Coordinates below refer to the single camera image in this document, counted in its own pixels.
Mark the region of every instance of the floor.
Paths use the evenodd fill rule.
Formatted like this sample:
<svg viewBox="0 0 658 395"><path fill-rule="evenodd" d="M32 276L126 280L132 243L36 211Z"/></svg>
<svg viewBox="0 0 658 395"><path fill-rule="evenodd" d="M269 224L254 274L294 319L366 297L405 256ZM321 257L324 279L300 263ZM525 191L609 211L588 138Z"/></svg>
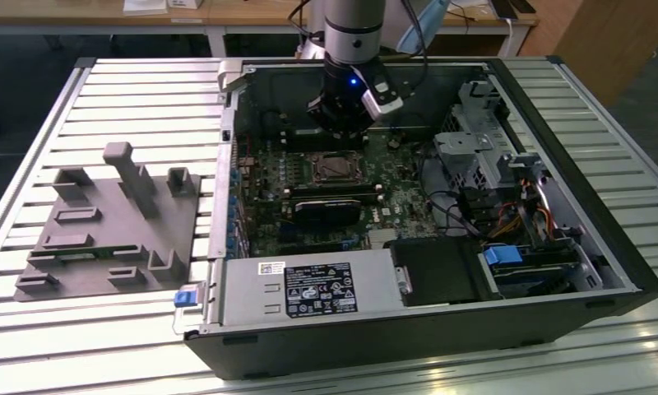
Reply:
<svg viewBox="0 0 658 395"><path fill-rule="evenodd" d="M0 36L0 198L21 163L61 86L80 57L168 58L208 56L204 37L66 36L52 50L40 36ZM290 55L292 37L230 37L236 56ZM658 51L612 113L658 164Z"/></svg>

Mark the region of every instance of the power supply label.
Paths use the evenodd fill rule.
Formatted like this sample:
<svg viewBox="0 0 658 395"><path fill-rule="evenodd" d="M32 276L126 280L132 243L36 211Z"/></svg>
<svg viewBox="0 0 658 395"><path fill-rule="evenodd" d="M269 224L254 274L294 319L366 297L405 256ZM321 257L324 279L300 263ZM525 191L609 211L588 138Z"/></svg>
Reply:
<svg viewBox="0 0 658 395"><path fill-rule="evenodd" d="M349 263L285 267L285 312L290 318L357 311Z"/></svg>

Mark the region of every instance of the motherboard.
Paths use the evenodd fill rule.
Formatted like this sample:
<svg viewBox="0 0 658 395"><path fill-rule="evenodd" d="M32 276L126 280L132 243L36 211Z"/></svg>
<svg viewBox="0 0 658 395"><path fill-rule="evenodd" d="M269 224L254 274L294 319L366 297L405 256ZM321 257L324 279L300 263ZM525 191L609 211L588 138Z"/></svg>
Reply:
<svg viewBox="0 0 658 395"><path fill-rule="evenodd" d="M381 249L436 235L418 182L420 144L369 131L361 150L290 152L240 145L249 255Z"/></svg>

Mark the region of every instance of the aluminum slat table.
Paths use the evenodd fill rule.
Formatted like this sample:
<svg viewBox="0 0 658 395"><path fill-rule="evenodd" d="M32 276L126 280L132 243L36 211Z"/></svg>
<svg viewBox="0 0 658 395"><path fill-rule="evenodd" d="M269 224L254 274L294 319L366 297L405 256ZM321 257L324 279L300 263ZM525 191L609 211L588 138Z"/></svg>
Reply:
<svg viewBox="0 0 658 395"><path fill-rule="evenodd" d="M542 58L506 66L658 275L658 168L565 66ZM190 280L204 276L217 67L217 59L101 59L72 73L0 203L0 393L658 393L658 300L552 344L241 382L217 379L173 332L174 291L12 301L57 169L116 177L101 149L122 139L152 175L186 166L202 176Z"/></svg>

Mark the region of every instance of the blue latch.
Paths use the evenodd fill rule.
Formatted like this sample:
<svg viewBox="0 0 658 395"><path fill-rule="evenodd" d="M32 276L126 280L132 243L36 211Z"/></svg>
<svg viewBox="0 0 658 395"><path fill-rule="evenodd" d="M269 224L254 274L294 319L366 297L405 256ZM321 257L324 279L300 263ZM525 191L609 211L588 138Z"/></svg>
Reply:
<svg viewBox="0 0 658 395"><path fill-rule="evenodd" d="M180 290L173 303L176 307L197 306L197 290Z"/></svg>
<svg viewBox="0 0 658 395"><path fill-rule="evenodd" d="M522 263L522 256L514 245L496 245L485 251L488 265L506 265Z"/></svg>

